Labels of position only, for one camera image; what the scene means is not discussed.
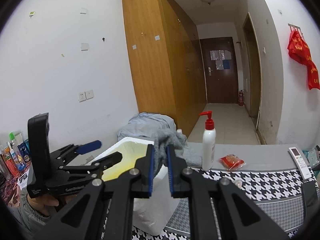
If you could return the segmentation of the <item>person's left hand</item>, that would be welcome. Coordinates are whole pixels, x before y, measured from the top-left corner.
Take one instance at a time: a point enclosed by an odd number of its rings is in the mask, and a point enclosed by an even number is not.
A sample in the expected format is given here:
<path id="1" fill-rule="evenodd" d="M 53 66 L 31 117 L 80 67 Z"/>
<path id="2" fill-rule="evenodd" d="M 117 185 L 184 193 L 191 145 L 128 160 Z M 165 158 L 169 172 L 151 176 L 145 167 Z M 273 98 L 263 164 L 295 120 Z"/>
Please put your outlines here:
<path id="1" fill-rule="evenodd" d="M 63 197 L 62 200 L 57 200 L 50 194 L 44 194 L 36 198 L 31 198 L 29 194 L 27 194 L 27 201 L 33 210 L 45 217 L 49 217 L 54 213 L 53 210 L 55 210 L 56 207 L 60 204 L 66 205 L 75 197 L 76 195 L 71 195 Z"/>

